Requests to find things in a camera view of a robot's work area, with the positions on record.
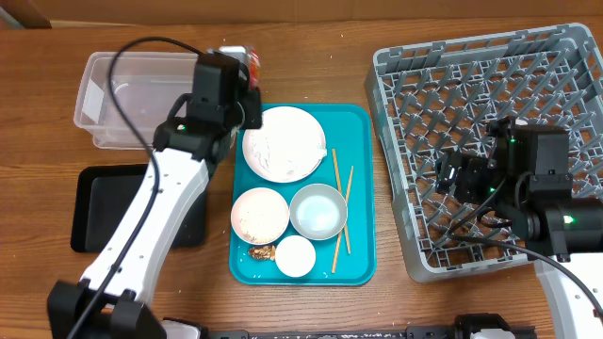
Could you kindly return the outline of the red snack wrapper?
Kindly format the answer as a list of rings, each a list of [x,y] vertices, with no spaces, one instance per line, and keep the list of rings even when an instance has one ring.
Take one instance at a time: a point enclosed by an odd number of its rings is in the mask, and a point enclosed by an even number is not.
[[[258,54],[252,46],[248,51],[248,59],[248,69],[250,74],[249,87],[251,89],[256,89],[259,86],[261,63]]]

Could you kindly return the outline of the pink bowl with rice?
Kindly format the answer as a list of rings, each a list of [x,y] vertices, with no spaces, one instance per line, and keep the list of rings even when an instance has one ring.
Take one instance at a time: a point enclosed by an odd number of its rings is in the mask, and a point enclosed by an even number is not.
[[[236,199],[230,221],[233,231],[244,242],[267,245],[285,232],[289,223],[289,207],[277,191],[256,187]]]

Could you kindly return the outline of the grey-green bowl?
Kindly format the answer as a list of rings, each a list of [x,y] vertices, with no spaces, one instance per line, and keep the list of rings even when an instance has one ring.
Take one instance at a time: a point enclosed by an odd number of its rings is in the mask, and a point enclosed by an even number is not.
[[[337,236],[346,226],[348,206],[342,194],[325,184],[301,188],[289,205],[293,228],[310,240],[323,241]]]

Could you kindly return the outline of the small white cup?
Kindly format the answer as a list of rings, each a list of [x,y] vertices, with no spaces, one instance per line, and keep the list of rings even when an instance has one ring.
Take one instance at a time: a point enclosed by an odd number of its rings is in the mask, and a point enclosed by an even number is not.
[[[290,278],[308,274],[317,260],[316,250],[310,240],[300,235],[284,238],[276,247],[275,263]]]

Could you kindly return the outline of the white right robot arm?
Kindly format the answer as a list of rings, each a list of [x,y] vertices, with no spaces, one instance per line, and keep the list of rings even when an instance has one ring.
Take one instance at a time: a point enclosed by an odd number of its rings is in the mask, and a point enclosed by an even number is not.
[[[602,201],[573,197],[568,133],[509,118],[489,122],[487,133],[494,140],[488,156],[447,151],[434,165],[438,193],[476,206],[444,236],[527,254],[556,336],[601,337]],[[498,219],[494,228],[511,228],[524,244],[456,233],[488,213]]]

